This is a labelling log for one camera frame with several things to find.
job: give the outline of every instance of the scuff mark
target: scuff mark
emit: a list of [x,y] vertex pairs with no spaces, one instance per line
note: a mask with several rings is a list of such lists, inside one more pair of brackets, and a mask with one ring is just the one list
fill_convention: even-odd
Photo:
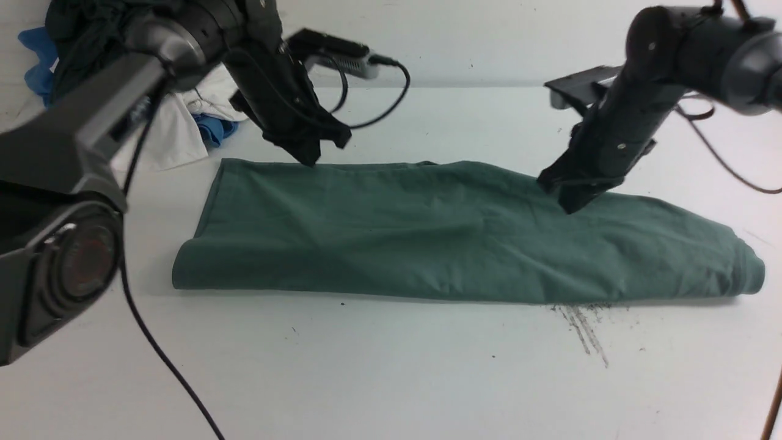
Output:
[[[592,313],[594,313],[595,323],[601,323],[602,317],[597,311],[604,308],[610,308],[611,305],[593,304],[584,307],[586,310],[590,310]],[[608,357],[605,355],[605,350],[603,350],[603,346],[600,344],[600,340],[597,339],[597,335],[594,333],[592,325],[584,315],[583,309],[575,305],[554,305],[550,307],[550,310],[552,312],[559,311],[559,313],[562,315],[562,318],[564,318],[569,325],[568,331],[573,331],[574,329],[576,330],[579,341],[581,341],[581,345],[584,347],[584,352],[588,355],[591,355],[592,351],[596,352],[603,360],[603,365],[605,368],[608,368]]]
[[776,246],[774,246],[774,245],[773,245],[773,244],[771,244],[770,242],[768,242],[768,241],[766,241],[766,240],[764,240],[764,239],[760,238],[759,236],[755,235],[755,234],[754,234],[752,231],[750,231],[750,230],[748,230],[748,229],[745,229],[745,230],[744,230],[744,232],[746,232],[747,234],[749,234],[749,235],[753,236],[754,238],[756,238],[756,239],[758,239],[758,240],[762,241],[763,243],[765,243],[765,244],[768,244],[768,245],[769,245],[769,246],[771,246],[772,248],[774,248],[774,249],[777,249],[777,247],[776,247]]
[[581,341],[581,345],[583,345],[585,353],[591,355],[592,353],[590,353],[589,351],[589,346],[587,345],[587,341],[584,340],[584,335],[581,333],[581,329],[579,328],[579,325],[576,323],[576,320],[573,319],[572,313],[570,312],[570,307],[565,307],[565,310],[568,311],[567,314],[565,314],[565,312],[560,310],[560,312],[562,312],[562,316],[570,324],[570,327],[576,329],[576,334],[579,335],[579,341]]
[[577,307],[568,306],[570,309],[570,312],[579,320],[579,323],[581,323],[581,327],[584,330],[584,333],[586,334],[586,338],[589,339],[590,344],[592,344],[592,347],[594,347],[594,350],[600,355],[600,357],[603,359],[603,364],[606,368],[608,368],[608,358],[605,356],[605,352],[603,351],[603,348],[600,345],[600,341],[597,339],[597,336],[594,334],[594,330],[592,329],[592,326],[589,325],[589,322],[587,322],[587,318],[584,316],[584,314],[581,312],[581,310]]

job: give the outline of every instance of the folded green shirt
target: folded green shirt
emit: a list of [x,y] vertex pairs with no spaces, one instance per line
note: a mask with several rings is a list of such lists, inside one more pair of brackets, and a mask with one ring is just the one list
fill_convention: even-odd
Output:
[[607,193],[565,215],[534,178],[476,162],[225,159],[172,278],[541,304],[727,297],[764,275],[730,228],[649,197]]

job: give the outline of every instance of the white wall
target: white wall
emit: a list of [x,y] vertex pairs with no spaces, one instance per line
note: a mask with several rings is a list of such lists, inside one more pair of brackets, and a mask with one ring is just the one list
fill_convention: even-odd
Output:
[[16,36],[41,26],[48,0],[0,0],[0,131],[16,118],[32,92],[24,85],[24,72],[36,57]]
[[[278,0],[278,8],[286,33],[311,27],[364,42],[405,63],[416,86],[482,87],[540,85],[600,64],[622,64],[627,29],[644,7],[711,1]],[[782,19],[780,0],[745,1],[754,15]],[[733,14],[730,0],[725,3]],[[399,76],[390,71],[368,87],[398,85]]]

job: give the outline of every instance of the white cloth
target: white cloth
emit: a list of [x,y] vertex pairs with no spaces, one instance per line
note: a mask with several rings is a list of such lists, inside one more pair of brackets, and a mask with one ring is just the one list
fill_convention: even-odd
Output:
[[183,92],[181,96],[192,114],[206,114],[226,121],[245,121],[247,115],[234,110],[228,102],[237,89],[228,69],[220,64],[193,90]]
[[[244,121],[244,113],[233,110],[228,100],[236,93],[236,83],[220,64],[198,86],[188,92],[169,95],[160,106],[149,129],[138,170],[162,171],[207,157],[198,125],[191,114],[207,114],[226,121]],[[32,96],[13,123],[17,127],[32,120],[45,109],[41,98]],[[124,176],[130,166],[141,129],[120,148],[111,160],[115,176]]]
[[[41,97],[31,96],[13,122],[13,127],[31,121],[45,110]],[[119,177],[124,176],[130,166],[133,150],[140,135],[141,129],[122,145],[111,160],[111,168],[120,182],[122,179]],[[137,169],[162,171],[189,164],[206,156],[206,146],[201,140],[198,126],[188,112],[185,102],[177,94],[167,96],[149,129]]]

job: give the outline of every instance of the robotic arm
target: robotic arm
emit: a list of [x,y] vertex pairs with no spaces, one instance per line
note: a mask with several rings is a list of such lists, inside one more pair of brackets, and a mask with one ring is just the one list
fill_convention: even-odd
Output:
[[318,103],[307,68],[373,78],[379,64],[395,63],[312,31],[283,41],[275,0],[158,9],[131,28],[127,47],[40,117],[0,135],[0,365],[82,313],[116,275],[127,191],[109,162],[168,92],[189,90],[224,63],[239,86],[234,106],[313,166],[321,140],[343,148],[351,133]]
[[774,21],[725,17],[720,3],[645,9],[630,26],[624,67],[546,84],[555,107],[584,116],[567,151],[538,178],[547,192],[558,190],[567,213],[620,185],[689,91],[745,115],[782,111],[782,35]]

